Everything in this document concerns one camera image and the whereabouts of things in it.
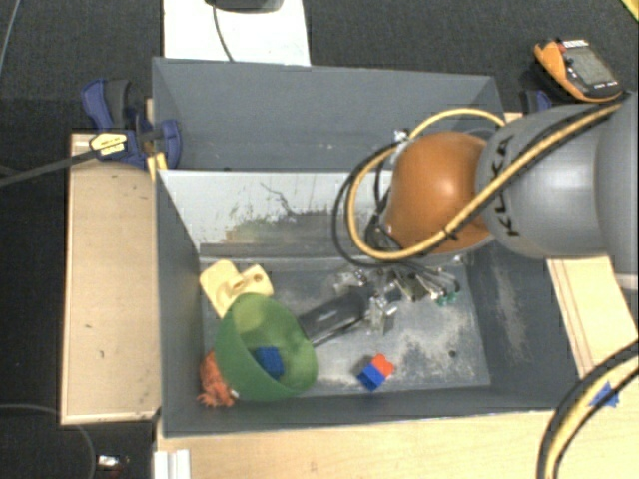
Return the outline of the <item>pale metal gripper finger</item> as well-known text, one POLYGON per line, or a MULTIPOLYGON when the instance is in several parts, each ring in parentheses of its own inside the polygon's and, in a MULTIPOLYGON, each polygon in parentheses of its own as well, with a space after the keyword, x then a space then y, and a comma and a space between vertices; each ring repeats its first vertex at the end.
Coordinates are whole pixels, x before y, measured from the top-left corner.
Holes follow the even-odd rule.
POLYGON ((305 334, 312 345, 322 345, 348 332, 365 330, 385 335, 394 327, 397 309, 371 309, 363 316, 347 315, 330 309, 305 315, 305 334))
POLYGON ((388 306, 369 289, 351 289, 299 316, 305 332, 338 332, 361 323, 381 324, 388 306))

